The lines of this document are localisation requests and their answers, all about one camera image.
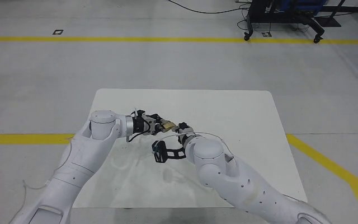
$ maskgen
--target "yellow floor line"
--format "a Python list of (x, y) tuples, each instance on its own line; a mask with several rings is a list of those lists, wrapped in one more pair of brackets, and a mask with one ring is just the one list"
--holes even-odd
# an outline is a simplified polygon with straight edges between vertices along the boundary
[[(68, 138), (73, 137), (73, 135), (74, 134), (0, 134), (0, 144), (68, 144)], [(354, 174), (345, 170), (292, 134), (287, 134), (286, 137), (292, 146), (349, 183), (355, 197), (358, 199), (358, 178)]]
[[(313, 44), (311, 39), (251, 38), (190, 38), (190, 37), (106, 37), (106, 36), (0, 36), (0, 42), (192, 42), (192, 43), (260, 43)], [(358, 39), (321, 40), (319, 44), (358, 44)]]
[(297, 137), (293, 136), (292, 134), (287, 134), (286, 137), (287, 137), (288, 142), (292, 146), (294, 146), (295, 148), (297, 148), (298, 150), (300, 150), (301, 152), (306, 154), (308, 157), (312, 158), (314, 161), (321, 164), (323, 167), (325, 167), (330, 172), (336, 174), (341, 179), (346, 181), (352, 188), (354, 196), (358, 200), (358, 178), (354, 174), (352, 174), (348, 170), (345, 170), (342, 166), (336, 164), (335, 162), (330, 160), (328, 157), (321, 154), (320, 152), (318, 152), (311, 146), (307, 145), (306, 143), (302, 142), (301, 140), (299, 140)]
[(73, 134), (0, 134), (0, 144), (68, 144)]

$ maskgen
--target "white table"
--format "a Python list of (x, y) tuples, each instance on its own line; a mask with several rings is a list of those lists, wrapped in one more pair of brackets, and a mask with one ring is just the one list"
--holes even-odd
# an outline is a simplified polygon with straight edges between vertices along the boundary
[[(91, 112), (130, 114), (134, 108), (158, 113), (198, 132), (221, 136), (231, 151), (283, 194), (307, 201), (271, 94), (267, 91), (123, 90), (97, 91)], [(157, 136), (118, 139), (101, 169), (83, 187), (74, 208), (230, 207), (199, 184), (187, 160), (155, 163)], [(176, 137), (168, 148), (179, 148)]]

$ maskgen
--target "concrete floor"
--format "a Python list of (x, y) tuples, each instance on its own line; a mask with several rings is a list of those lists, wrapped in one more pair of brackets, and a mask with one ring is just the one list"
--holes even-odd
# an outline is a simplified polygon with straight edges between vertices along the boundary
[[(234, 0), (178, 0), (203, 11)], [(0, 36), (243, 37), (240, 12), (201, 15), (165, 0), (0, 1)], [(326, 39), (357, 39), (358, 17), (338, 17)], [(268, 25), (262, 24), (261, 31)], [(313, 39), (272, 25), (272, 38)], [(74, 133), (99, 88), (268, 90), (286, 133), (358, 175), (358, 45), (0, 42), (0, 133)], [(64, 146), (0, 145), (0, 217), (41, 185)], [(356, 223), (349, 185), (291, 148), (308, 202), (333, 223)], [(40, 191), (29, 191), (30, 203)], [(72, 223), (261, 223), (235, 209), (74, 209)]]

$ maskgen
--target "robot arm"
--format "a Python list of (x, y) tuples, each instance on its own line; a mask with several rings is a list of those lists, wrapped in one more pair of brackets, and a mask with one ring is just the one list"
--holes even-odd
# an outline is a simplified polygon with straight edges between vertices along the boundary
[(138, 110), (119, 115), (101, 110), (91, 114), (83, 128), (65, 149), (59, 168), (37, 201), (20, 212), (12, 223), (69, 223), (72, 205), (85, 183), (100, 169), (117, 138), (156, 135), (167, 132), (173, 123), (159, 115), (146, 115)]
[(258, 215), (271, 224), (329, 224), (320, 211), (306, 202), (279, 193), (239, 157), (224, 152), (221, 142), (194, 133), (182, 123), (176, 130), (187, 159), (195, 164), (199, 182), (214, 188), (234, 207)]

